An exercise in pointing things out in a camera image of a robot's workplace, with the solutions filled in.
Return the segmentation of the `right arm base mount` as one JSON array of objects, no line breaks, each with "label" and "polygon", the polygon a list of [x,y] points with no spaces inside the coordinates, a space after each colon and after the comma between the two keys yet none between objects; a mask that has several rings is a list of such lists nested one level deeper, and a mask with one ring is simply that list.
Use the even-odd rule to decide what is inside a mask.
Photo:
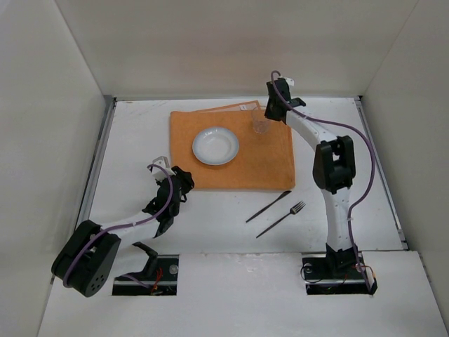
[{"label": "right arm base mount", "polygon": [[305,255],[302,257],[300,275],[307,295],[369,295],[377,289],[377,278],[371,266],[360,257],[360,265],[352,263],[341,270],[332,270],[326,257]]}]

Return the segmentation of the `orange cloth placemat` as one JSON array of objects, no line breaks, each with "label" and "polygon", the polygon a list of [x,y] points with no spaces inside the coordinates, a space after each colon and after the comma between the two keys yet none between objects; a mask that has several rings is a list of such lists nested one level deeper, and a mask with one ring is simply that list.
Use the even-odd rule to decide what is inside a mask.
[{"label": "orange cloth placemat", "polygon": [[[261,106],[252,100],[192,112],[170,113],[172,163],[192,174],[195,188],[203,190],[289,190],[295,186],[292,130],[270,121],[269,130],[253,129],[252,113]],[[239,141],[234,159],[223,165],[207,165],[194,155],[196,135],[207,128],[229,129]]]}]

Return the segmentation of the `black fork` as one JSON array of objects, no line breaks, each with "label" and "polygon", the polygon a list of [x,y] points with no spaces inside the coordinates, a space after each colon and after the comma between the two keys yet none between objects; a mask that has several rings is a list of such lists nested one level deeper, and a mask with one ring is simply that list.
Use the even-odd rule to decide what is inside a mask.
[{"label": "black fork", "polygon": [[261,237],[262,235],[264,235],[268,231],[272,230],[274,227],[276,227],[279,223],[281,223],[288,216],[294,216],[294,215],[298,214],[305,206],[306,206],[306,203],[304,201],[300,201],[299,203],[297,203],[296,205],[291,207],[289,212],[286,215],[282,216],[281,218],[276,220],[273,224],[271,224],[269,227],[264,229],[261,233],[259,233],[256,236],[256,238],[258,239],[259,237]]}]

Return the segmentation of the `clear plastic cup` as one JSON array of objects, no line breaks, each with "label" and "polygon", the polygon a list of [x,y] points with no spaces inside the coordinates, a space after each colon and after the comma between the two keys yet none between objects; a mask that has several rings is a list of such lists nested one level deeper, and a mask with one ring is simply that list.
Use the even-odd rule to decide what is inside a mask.
[{"label": "clear plastic cup", "polygon": [[270,128],[271,121],[264,115],[266,111],[265,106],[259,106],[253,108],[251,112],[253,120],[253,130],[258,134],[267,133]]}]

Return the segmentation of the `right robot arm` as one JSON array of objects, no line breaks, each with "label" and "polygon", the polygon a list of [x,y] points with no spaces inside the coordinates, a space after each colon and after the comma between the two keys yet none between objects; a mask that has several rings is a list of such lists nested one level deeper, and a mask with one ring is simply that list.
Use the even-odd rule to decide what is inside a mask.
[{"label": "right robot arm", "polygon": [[356,174],[354,142],[306,115],[305,102],[291,98],[284,78],[268,81],[267,90],[265,117],[289,126],[314,150],[312,175],[325,200],[328,221],[326,262],[330,270],[341,272],[356,262],[348,228],[350,188]]}]

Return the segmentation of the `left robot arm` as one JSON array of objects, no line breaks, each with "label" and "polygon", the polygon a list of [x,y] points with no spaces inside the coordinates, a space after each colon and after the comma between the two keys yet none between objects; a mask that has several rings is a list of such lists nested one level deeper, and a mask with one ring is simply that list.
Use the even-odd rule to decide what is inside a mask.
[{"label": "left robot arm", "polygon": [[108,277],[137,281],[156,268],[158,253],[142,242],[165,234],[194,188],[194,179],[179,166],[147,167],[158,186],[156,196],[138,214],[118,225],[81,222],[55,258],[51,272],[63,286],[89,298]]}]

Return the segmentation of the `black knife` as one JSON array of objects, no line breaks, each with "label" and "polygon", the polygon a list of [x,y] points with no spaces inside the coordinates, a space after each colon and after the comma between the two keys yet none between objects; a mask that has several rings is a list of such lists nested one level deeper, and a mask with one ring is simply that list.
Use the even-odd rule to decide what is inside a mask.
[{"label": "black knife", "polygon": [[248,220],[246,220],[246,223],[249,223],[250,221],[252,221],[256,217],[258,217],[259,215],[264,213],[267,209],[269,209],[270,207],[275,205],[276,202],[282,200],[284,197],[288,196],[291,192],[292,192],[291,190],[286,190],[286,191],[282,192],[274,201],[272,201],[268,205],[266,205],[263,208],[261,208],[259,211],[257,211],[255,214],[253,214]]}]

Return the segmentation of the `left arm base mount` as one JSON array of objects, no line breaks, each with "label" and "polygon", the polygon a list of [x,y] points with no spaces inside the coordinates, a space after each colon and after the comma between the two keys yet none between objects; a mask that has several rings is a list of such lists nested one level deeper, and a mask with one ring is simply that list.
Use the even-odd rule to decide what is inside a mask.
[{"label": "left arm base mount", "polygon": [[129,277],[117,277],[112,286],[113,296],[175,296],[179,273],[179,255],[158,257],[152,273],[142,272]]}]

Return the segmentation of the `white paper plate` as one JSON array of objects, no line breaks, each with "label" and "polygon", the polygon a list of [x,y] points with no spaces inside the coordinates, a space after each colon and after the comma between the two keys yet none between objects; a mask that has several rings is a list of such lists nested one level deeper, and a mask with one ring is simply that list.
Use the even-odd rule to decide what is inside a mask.
[{"label": "white paper plate", "polygon": [[192,143],[194,156],[203,164],[220,166],[239,153],[239,140],[228,128],[210,127],[200,131]]}]

